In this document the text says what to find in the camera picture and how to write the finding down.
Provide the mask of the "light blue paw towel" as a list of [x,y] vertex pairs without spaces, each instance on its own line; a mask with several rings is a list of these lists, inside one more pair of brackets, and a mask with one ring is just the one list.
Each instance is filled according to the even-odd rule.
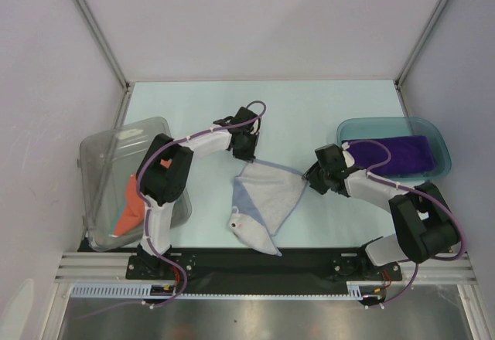
[[280,257],[273,237],[299,204],[307,186],[301,172],[268,161],[246,164],[233,180],[227,228],[246,247]]

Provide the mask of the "purple towel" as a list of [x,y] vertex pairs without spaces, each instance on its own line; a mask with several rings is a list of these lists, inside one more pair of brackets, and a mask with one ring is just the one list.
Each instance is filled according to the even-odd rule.
[[425,136],[350,140],[344,148],[356,166],[380,176],[417,175],[437,166]]

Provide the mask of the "orange towel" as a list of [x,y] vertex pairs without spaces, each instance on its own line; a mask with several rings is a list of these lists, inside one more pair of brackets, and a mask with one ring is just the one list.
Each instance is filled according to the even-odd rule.
[[137,192],[136,174],[130,176],[125,189],[125,201],[119,209],[116,219],[114,220],[111,231],[112,237],[124,236],[139,226],[145,216],[145,204]]

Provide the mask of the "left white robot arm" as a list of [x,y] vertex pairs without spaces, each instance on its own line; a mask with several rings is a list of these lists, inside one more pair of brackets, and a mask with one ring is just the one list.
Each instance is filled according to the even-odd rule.
[[253,101],[241,107],[234,116],[212,123],[206,130],[173,139],[159,134],[150,145],[136,173],[137,196],[144,202],[142,239],[137,256],[151,277],[167,275],[171,261],[166,252],[171,247],[170,230],[176,201],[182,196],[194,159],[219,151],[229,151],[245,162],[255,159],[255,149],[265,109],[256,114],[250,110]]

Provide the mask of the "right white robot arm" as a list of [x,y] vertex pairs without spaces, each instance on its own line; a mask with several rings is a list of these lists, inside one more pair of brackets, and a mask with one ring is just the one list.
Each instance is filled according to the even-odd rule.
[[374,174],[375,168],[391,160],[390,151],[384,151],[383,161],[365,168],[356,164],[349,144],[329,144],[315,150],[316,162],[303,175],[321,195],[332,191],[391,215],[394,234],[364,245],[365,254],[356,260],[357,273],[372,280],[394,262],[459,259],[465,237],[439,189],[431,182],[412,188]]

